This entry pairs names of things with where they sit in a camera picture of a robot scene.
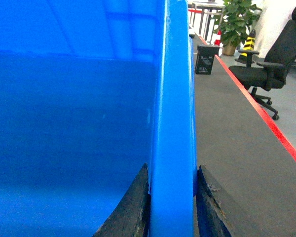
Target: blue plastic bin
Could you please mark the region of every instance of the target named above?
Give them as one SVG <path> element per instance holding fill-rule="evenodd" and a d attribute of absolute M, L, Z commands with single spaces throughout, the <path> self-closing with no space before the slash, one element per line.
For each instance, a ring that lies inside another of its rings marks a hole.
<path fill-rule="evenodd" d="M 0 236 L 92 236 L 144 162 L 193 236 L 190 50 L 184 0 L 0 0 Z"/>

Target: white wall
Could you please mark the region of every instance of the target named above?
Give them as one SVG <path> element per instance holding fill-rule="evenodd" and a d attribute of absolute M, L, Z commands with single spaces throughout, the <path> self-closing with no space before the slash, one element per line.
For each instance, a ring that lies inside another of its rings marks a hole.
<path fill-rule="evenodd" d="M 296 0 L 263 0 L 259 5 L 263 9 L 255 27 L 255 50 L 264 58 L 289 19 L 296 6 Z"/>

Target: potted plant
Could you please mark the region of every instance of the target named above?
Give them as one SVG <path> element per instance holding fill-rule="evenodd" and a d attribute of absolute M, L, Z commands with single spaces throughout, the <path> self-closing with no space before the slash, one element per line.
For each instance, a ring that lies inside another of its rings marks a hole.
<path fill-rule="evenodd" d="M 253 21 L 258 20 L 256 4 L 252 0 L 223 0 L 225 5 L 224 17 L 218 30 L 222 31 L 221 42 L 223 43 L 222 53 L 233 55 L 240 43 L 245 43 Z"/>

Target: plant pot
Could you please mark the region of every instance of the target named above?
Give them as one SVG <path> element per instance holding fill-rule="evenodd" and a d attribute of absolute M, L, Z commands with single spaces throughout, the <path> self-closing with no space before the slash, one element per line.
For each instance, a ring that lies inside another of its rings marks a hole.
<path fill-rule="evenodd" d="M 236 47 L 229 44 L 229 43 L 222 47 L 222 54 L 223 55 L 232 56 L 235 54 L 235 51 L 236 51 Z"/>

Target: traffic cone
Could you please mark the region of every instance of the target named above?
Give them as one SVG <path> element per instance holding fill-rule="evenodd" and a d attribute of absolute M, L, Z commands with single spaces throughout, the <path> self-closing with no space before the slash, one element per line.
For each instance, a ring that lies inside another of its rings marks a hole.
<path fill-rule="evenodd" d="M 218 33 L 217 33 L 217 38 L 214 42 L 214 45 L 218 45 L 218 47 L 220 47 L 221 45 L 221 37 L 222 37 L 222 31 L 219 30 Z"/>
<path fill-rule="evenodd" d="M 246 40 L 245 46 L 243 50 L 253 50 L 255 47 L 255 40 L 256 40 L 256 31 L 252 30 Z M 239 58 L 235 59 L 236 62 L 246 64 L 247 63 L 247 54 L 242 53 L 239 55 Z"/>
<path fill-rule="evenodd" d="M 221 46 L 221 37 L 222 37 L 222 31 L 219 30 L 219 31 L 217 32 L 217 37 L 216 37 L 216 40 L 215 40 L 215 42 L 214 42 L 214 45 L 218 45 L 218 47 Z M 219 49 L 218 56 L 219 56 L 219 57 L 222 56 L 222 49 L 221 49 L 221 48 Z"/>

